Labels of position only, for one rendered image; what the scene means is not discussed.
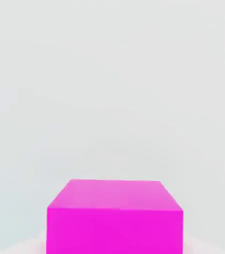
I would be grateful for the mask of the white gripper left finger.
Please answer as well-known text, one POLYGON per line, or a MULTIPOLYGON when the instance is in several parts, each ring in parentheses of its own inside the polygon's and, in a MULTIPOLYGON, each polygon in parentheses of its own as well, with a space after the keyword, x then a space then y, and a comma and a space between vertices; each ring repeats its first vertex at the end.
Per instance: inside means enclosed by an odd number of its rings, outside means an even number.
POLYGON ((46 231, 24 242, 0 250, 0 254, 46 254, 46 231))

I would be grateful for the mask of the small magenta cube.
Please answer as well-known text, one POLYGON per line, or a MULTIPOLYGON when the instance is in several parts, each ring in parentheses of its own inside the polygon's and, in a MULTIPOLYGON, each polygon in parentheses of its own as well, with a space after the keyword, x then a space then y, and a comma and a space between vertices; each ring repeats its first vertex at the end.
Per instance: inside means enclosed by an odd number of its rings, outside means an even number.
POLYGON ((183 210, 159 181, 72 179, 47 208, 46 254, 183 254, 183 210))

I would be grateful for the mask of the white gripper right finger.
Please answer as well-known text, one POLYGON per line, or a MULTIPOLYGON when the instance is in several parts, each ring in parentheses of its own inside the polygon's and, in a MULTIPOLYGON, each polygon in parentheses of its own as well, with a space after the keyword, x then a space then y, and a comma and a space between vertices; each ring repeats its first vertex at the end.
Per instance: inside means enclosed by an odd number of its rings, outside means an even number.
POLYGON ((184 233, 183 254, 225 254, 225 250, 184 233))

